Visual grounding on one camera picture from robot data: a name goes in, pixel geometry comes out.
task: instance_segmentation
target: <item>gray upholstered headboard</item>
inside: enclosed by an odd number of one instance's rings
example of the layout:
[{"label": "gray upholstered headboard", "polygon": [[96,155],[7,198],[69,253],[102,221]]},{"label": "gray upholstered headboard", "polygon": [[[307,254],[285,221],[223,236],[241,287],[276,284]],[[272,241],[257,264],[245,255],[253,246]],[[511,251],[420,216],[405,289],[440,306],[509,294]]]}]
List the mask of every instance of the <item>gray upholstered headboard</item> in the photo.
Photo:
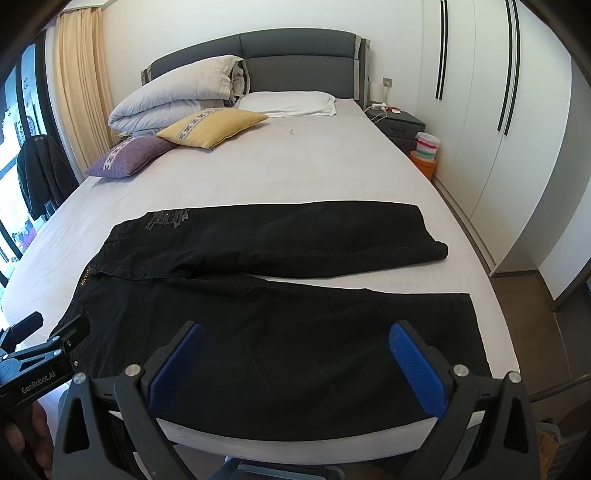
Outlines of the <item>gray upholstered headboard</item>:
[{"label": "gray upholstered headboard", "polygon": [[193,45],[153,62],[142,72],[142,84],[194,61],[228,54],[246,60],[251,92],[318,90],[366,106],[369,40],[321,28],[260,30]]}]

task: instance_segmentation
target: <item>gray nightstand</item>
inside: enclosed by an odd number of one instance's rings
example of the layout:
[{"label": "gray nightstand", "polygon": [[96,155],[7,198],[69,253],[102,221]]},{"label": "gray nightstand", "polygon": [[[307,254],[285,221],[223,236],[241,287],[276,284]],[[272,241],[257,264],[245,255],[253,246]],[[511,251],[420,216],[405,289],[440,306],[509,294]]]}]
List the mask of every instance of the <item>gray nightstand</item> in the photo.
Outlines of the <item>gray nightstand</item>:
[{"label": "gray nightstand", "polygon": [[[414,149],[417,148],[417,141],[415,137],[417,133],[425,131],[425,124],[418,118],[413,117],[410,113],[390,113],[388,116],[376,123],[386,137],[388,137],[394,145],[404,152],[405,155],[410,155]],[[384,112],[381,110],[368,110],[365,112],[370,120],[375,117],[383,116]]]}]

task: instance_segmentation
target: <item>finger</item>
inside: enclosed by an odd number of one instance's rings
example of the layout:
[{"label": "finger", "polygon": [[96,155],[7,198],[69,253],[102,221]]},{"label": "finger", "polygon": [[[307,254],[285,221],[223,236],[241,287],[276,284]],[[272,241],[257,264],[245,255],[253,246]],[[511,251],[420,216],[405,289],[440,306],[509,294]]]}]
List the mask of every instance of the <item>finger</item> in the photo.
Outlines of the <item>finger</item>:
[{"label": "finger", "polygon": [[53,465],[53,444],[50,437],[39,439],[35,445],[35,460],[44,469]]},{"label": "finger", "polygon": [[14,423],[9,423],[4,427],[4,436],[8,444],[16,453],[22,453],[25,449],[25,437]]},{"label": "finger", "polygon": [[31,423],[35,433],[41,438],[49,437],[49,427],[47,426],[47,413],[41,404],[33,402],[33,412],[31,413]]}]

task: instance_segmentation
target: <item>wooden floor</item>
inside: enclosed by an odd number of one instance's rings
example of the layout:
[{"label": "wooden floor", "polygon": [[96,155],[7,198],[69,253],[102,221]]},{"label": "wooden floor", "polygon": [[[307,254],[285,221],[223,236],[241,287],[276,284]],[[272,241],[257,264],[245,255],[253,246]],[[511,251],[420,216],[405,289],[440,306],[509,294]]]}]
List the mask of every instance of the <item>wooden floor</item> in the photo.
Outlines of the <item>wooden floor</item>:
[{"label": "wooden floor", "polygon": [[[528,392],[591,372],[591,294],[586,286],[559,312],[552,313],[546,286],[537,275],[491,278],[491,283]],[[534,417],[558,423],[590,399],[591,385],[581,385],[534,404]]]}]

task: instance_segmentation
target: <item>decorative pillow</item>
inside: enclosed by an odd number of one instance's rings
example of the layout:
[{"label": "decorative pillow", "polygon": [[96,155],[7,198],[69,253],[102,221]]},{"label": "decorative pillow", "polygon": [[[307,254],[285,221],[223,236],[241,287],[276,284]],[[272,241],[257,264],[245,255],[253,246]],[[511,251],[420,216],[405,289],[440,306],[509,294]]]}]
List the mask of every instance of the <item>decorative pillow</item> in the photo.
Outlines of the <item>decorative pillow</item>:
[{"label": "decorative pillow", "polygon": [[235,108],[209,108],[194,113],[157,133],[178,145],[212,148],[268,117]]},{"label": "decorative pillow", "polygon": [[155,136],[128,138],[94,162],[85,174],[112,179],[129,177],[173,148],[175,144]]}]

